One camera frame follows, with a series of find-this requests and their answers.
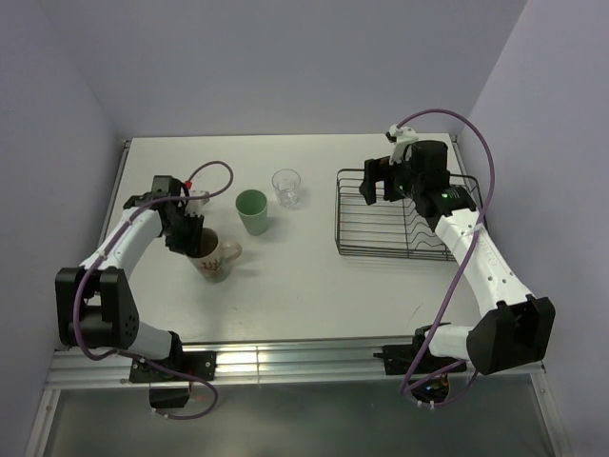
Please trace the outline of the cream floral mug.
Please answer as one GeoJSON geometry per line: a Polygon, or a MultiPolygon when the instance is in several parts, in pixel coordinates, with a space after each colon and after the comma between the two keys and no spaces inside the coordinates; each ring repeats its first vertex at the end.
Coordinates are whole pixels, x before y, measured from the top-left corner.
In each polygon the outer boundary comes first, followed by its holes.
{"type": "Polygon", "coordinates": [[[210,283],[224,281],[230,273],[230,263],[243,252],[242,246],[234,241],[222,241],[216,231],[203,228],[199,244],[188,261],[210,283]]]}

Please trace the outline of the green plastic cup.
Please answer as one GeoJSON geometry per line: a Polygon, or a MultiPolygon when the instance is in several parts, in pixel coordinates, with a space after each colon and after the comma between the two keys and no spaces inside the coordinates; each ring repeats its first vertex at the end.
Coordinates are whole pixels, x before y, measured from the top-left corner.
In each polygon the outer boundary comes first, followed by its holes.
{"type": "Polygon", "coordinates": [[[266,231],[267,198],[261,191],[242,191],[235,200],[235,207],[248,234],[259,236],[266,231]]]}

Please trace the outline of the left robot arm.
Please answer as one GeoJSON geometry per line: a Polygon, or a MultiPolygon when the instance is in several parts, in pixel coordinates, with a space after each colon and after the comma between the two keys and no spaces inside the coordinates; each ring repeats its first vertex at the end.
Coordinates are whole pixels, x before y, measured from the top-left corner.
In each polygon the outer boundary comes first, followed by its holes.
{"type": "Polygon", "coordinates": [[[186,357],[179,336],[141,320],[128,279],[159,237],[171,252],[196,253],[204,217],[187,209],[191,196],[187,184],[177,178],[155,176],[149,192],[129,197],[118,225],[88,259],[59,270],[55,296],[63,345],[149,359],[151,369],[164,380],[182,375],[186,357]]]}

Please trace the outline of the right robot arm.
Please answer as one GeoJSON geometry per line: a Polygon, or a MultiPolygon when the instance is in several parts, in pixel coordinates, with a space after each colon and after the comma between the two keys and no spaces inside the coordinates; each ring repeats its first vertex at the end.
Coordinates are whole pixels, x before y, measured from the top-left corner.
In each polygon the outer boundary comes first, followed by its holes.
{"type": "Polygon", "coordinates": [[[445,323],[441,316],[419,328],[407,374],[430,371],[443,360],[469,362],[483,375],[541,361],[556,317],[547,297],[537,298],[495,246],[481,210],[462,186],[451,182],[448,148],[424,140],[398,146],[390,156],[369,159],[359,191],[368,205],[407,198],[459,264],[456,274],[472,288],[481,319],[473,327],[445,323]]]}

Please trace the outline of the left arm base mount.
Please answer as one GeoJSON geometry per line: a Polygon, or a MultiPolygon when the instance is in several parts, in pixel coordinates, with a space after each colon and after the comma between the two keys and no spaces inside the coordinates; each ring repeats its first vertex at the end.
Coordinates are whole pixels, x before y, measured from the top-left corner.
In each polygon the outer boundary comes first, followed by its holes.
{"type": "Polygon", "coordinates": [[[181,409],[193,400],[195,384],[206,386],[211,393],[213,410],[219,393],[210,382],[214,380],[217,353],[215,351],[191,351],[164,360],[134,359],[131,362],[128,381],[136,385],[149,385],[148,401],[152,408],[163,412],[181,409]]]}

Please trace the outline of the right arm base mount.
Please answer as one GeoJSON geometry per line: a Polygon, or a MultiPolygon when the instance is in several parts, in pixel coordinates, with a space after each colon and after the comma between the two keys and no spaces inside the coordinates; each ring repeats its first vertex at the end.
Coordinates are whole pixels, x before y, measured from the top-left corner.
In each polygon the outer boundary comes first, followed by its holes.
{"type": "MultiPolygon", "coordinates": [[[[416,348],[411,344],[385,345],[374,352],[372,356],[382,361],[386,376],[405,375],[417,354],[416,348]]],[[[432,374],[455,363],[451,357],[435,357],[425,353],[417,367],[415,375],[432,374]]]]}

